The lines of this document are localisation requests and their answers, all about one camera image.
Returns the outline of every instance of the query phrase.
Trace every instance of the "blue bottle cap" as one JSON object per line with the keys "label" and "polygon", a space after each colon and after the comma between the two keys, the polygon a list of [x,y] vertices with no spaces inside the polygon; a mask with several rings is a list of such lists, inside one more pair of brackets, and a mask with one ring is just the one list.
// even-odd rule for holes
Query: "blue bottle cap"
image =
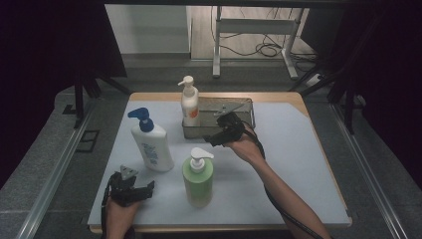
{"label": "blue bottle cap", "polygon": [[149,132],[154,129],[154,122],[149,118],[149,111],[147,108],[139,108],[127,114],[129,118],[137,118],[139,120],[140,130]]}

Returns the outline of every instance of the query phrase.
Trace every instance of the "green pump bottle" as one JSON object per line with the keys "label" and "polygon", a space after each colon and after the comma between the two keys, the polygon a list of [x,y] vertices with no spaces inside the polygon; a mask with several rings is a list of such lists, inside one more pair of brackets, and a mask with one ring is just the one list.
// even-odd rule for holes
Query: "green pump bottle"
{"label": "green pump bottle", "polygon": [[183,178],[189,203],[195,207],[205,207],[212,198],[212,177],[214,167],[212,153],[194,147],[191,156],[183,162]]}

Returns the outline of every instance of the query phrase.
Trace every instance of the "pump dispenser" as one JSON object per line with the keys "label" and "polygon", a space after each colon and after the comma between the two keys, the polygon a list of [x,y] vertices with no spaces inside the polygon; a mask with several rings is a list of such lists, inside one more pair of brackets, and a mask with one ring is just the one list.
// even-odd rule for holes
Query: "pump dispenser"
{"label": "pump dispenser", "polygon": [[195,207],[208,205],[212,198],[214,166],[212,153],[200,147],[192,148],[191,156],[183,162],[183,178],[189,203]]}
{"label": "pump dispenser", "polygon": [[127,114],[139,119],[131,129],[134,140],[146,167],[155,171],[168,171],[174,166],[167,142],[167,132],[149,118],[147,108],[140,108]]}
{"label": "pump dispenser", "polygon": [[199,120],[199,93],[198,89],[193,86],[193,78],[186,76],[178,86],[184,85],[181,106],[183,111],[184,126],[200,126]]}

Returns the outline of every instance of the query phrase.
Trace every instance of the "hand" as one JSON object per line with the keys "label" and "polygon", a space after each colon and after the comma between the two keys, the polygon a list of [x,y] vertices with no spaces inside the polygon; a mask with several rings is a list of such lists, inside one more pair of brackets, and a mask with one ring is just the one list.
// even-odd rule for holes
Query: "hand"
{"label": "hand", "polygon": [[121,207],[111,198],[106,204],[106,238],[122,239],[133,223],[134,215],[140,205],[135,202],[128,207]]}
{"label": "hand", "polygon": [[[245,124],[245,129],[251,134],[256,135],[247,124]],[[264,161],[258,146],[245,133],[242,134],[242,137],[239,140],[224,143],[223,146],[232,148],[240,158],[251,164]]]}

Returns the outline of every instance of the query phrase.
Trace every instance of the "white pump head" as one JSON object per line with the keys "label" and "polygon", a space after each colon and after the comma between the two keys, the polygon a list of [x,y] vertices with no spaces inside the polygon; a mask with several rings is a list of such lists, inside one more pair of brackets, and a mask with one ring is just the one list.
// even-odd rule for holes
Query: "white pump head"
{"label": "white pump head", "polygon": [[192,159],[190,159],[190,167],[192,171],[199,173],[204,170],[205,160],[204,157],[214,158],[214,154],[205,151],[200,147],[194,147],[190,151]]}
{"label": "white pump head", "polygon": [[183,78],[183,81],[177,84],[178,86],[185,85],[186,88],[193,86],[193,77],[186,76]]}

